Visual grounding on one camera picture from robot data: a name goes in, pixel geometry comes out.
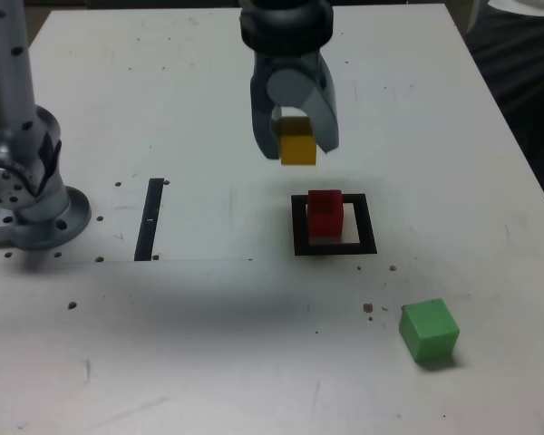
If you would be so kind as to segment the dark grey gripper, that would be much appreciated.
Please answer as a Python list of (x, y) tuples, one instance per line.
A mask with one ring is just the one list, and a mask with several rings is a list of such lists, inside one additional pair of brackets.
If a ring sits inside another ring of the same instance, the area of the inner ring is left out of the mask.
[(274, 124), (279, 128), (284, 108), (306, 115), (313, 138), (324, 153), (338, 148), (335, 89), (331, 73), (320, 58), (319, 51), (298, 56), (254, 54), (250, 79), (252, 130), (256, 144), (268, 160), (280, 159)]

